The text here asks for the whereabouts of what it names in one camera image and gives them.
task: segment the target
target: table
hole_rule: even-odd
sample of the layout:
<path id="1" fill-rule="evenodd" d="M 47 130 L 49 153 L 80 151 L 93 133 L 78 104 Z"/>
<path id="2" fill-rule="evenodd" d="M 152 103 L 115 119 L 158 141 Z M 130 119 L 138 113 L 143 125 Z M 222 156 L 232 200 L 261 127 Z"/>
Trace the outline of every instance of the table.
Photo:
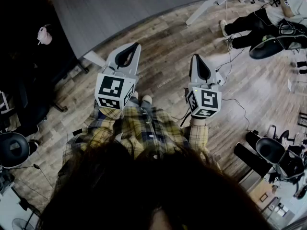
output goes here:
<path id="1" fill-rule="evenodd" d="M 227 0 L 208 0 L 205 1 L 186 21 L 187 25 L 191 25 L 202 13 L 204 13 L 209 7 L 211 7 L 215 2 L 217 2 L 218 5 L 223 4 Z"/>
<path id="2" fill-rule="evenodd" d="M 93 50 L 101 43 L 153 16 L 201 0 L 52 0 L 78 59 L 104 66 Z"/>

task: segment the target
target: plaid shirt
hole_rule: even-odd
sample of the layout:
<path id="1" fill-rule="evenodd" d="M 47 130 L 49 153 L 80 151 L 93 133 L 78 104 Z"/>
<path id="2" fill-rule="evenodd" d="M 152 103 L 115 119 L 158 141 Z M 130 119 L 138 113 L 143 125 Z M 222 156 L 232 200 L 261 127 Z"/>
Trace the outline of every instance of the plaid shirt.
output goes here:
<path id="1" fill-rule="evenodd" d="M 152 108 L 149 115 L 140 107 L 125 107 L 123 111 L 100 108 L 95 104 L 91 115 L 83 124 L 82 133 L 74 136 L 63 153 L 63 165 L 73 152 L 85 151 L 88 144 L 93 147 L 117 140 L 129 152 L 134 149 L 135 158 L 146 148 L 156 148 L 172 153 L 178 147 L 192 148 L 208 153 L 207 126 L 188 126 L 181 129 L 162 109 Z M 58 173 L 64 176 L 64 167 Z"/>

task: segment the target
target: person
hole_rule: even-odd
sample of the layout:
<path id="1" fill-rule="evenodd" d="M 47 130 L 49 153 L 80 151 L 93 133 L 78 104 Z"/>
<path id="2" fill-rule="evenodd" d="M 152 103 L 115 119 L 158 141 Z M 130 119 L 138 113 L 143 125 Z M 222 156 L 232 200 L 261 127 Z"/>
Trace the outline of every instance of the person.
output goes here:
<path id="1" fill-rule="evenodd" d="M 307 61 L 299 61 L 293 63 L 293 66 L 296 68 L 307 67 Z M 307 74 L 307 69 L 299 70 L 299 74 Z"/>
<path id="2" fill-rule="evenodd" d="M 38 230 L 271 229 L 208 155 L 205 119 L 180 129 L 150 96 L 137 99 L 122 112 L 95 103 L 63 153 Z"/>
<path id="3" fill-rule="evenodd" d="M 246 36 L 230 37 L 227 42 L 228 48 L 231 50 L 251 46 L 255 40 L 276 30 L 282 19 L 307 26 L 307 2 L 305 0 L 280 0 L 280 2 L 280 7 L 270 6 L 257 10 L 246 17 L 239 17 L 230 24 L 227 24 L 225 20 L 220 21 L 224 37 L 251 31 Z"/>

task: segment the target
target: sleeve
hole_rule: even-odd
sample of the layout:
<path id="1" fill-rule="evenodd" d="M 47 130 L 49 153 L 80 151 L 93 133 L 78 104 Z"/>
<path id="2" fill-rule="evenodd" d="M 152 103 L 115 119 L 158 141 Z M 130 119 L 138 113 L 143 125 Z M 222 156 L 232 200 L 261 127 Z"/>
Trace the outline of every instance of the sleeve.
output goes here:
<path id="1" fill-rule="evenodd" d="M 192 149 L 209 153 L 206 148 L 208 142 L 208 127 L 205 124 L 205 119 L 191 118 L 190 126 L 183 128 L 182 131 Z"/>
<path id="2" fill-rule="evenodd" d="M 95 103 L 94 110 L 83 123 L 82 132 L 70 139 L 63 152 L 64 165 L 75 152 L 85 151 L 88 145 L 98 146 L 114 135 L 113 125 L 122 115 L 120 110 L 101 108 Z"/>

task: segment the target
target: hair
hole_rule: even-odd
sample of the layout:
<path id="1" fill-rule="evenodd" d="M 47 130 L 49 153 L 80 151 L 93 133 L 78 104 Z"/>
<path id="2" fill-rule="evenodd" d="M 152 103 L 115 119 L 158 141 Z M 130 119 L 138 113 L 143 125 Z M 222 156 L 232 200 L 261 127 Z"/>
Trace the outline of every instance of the hair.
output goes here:
<path id="1" fill-rule="evenodd" d="M 144 230 L 157 209 L 175 230 L 271 229 L 246 192 L 191 149 L 146 149 L 135 159 L 111 142 L 86 149 L 74 162 L 38 230 Z"/>

